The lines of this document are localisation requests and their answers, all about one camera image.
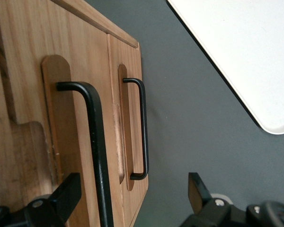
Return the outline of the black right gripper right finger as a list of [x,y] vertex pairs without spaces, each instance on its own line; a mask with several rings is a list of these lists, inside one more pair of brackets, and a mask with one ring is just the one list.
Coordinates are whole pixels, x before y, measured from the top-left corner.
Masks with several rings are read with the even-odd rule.
[[194,214],[193,227],[221,227],[229,218],[229,203],[214,198],[198,173],[188,174],[188,198]]

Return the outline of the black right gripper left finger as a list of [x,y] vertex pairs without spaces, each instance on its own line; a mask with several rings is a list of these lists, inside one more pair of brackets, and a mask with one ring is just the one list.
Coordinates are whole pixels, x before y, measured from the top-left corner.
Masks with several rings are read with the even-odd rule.
[[80,174],[71,173],[47,199],[37,199],[26,206],[27,225],[64,227],[80,199]]

